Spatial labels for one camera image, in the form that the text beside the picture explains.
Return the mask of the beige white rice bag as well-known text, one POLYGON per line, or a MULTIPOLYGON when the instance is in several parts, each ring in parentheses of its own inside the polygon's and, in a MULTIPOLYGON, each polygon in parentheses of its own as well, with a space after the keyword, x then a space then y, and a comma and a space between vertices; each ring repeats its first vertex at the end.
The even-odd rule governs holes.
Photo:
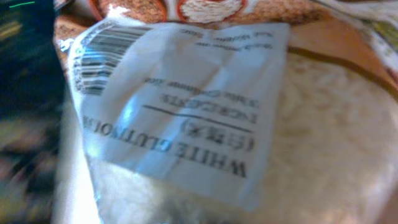
POLYGON ((396 223, 396 1, 90 1, 55 223, 396 223))

